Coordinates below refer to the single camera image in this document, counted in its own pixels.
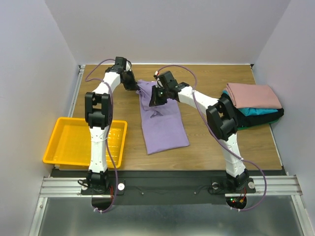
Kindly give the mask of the purple t shirt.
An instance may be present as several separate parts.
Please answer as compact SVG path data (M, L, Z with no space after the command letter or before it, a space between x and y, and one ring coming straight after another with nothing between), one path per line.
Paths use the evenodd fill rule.
M161 106L150 107L152 87L156 83L139 80L140 116L147 154L189 146L180 109L176 101L169 99Z

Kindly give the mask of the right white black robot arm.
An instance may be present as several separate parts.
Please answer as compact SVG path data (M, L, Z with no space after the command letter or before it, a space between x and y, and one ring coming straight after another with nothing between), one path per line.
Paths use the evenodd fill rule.
M152 86L149 106L164 105L172 99L196 108L209 132L222 147L227 188L232 192L244 188L249 173L237 144L237 118L232 103L225 97L217 99L202 94L185 82L178 83L170 71L156 71L154 78L156 85Z

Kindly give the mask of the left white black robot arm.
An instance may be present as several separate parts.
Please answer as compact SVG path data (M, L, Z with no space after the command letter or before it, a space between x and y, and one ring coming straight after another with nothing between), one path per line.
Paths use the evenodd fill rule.
M87 175L87 187L99 194L110 189L108 180L108 135L113 119L113 91L123 84L126 90L136 90L132 65L124 57L116 57L114 64L105 70L104 78L92 91L84 97L85 121L91 137L91 160Z

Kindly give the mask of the pink folded t shirt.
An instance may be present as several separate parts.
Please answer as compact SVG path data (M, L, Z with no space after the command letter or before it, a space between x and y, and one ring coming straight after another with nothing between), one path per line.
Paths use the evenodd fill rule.
M225 92L236 108L281 109L282 105L268 85L226 84Z

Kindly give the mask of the black folded t shirt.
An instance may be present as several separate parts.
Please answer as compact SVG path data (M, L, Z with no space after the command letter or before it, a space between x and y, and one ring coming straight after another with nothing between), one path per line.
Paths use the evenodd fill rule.
M234 108L234 113L238 122L238 129L247 129L254 126L271 124L278 121L284 115L284 109L278 109L274 113L264 115L245 116L241 111Z

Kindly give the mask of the teal folded t shirt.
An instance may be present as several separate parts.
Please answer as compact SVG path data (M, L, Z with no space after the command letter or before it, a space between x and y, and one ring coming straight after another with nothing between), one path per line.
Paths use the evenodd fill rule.
M244 116L260 116L266 114L276 113L277 109L265 109L265 108L237 108Z

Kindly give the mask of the yellow plastic tray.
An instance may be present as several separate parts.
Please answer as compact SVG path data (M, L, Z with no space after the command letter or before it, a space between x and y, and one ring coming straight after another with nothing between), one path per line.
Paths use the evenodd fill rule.
M116 168L120 168L127 133L127 122L112 122L108 144ZM57 119L42 161L62 170L87 169L91 159L91 136L84 118Z

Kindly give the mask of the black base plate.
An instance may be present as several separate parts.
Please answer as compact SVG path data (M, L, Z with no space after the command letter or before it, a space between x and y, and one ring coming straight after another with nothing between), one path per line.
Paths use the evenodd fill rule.
M94 206L115 205L236 205L278 195L285 176L281 171L267 171L262 176L250 171L244 188L226 185L224 171L109 171L110 189L99 193L87 187L87 172L53 169L44 180L42 193L56 197L90 198Z

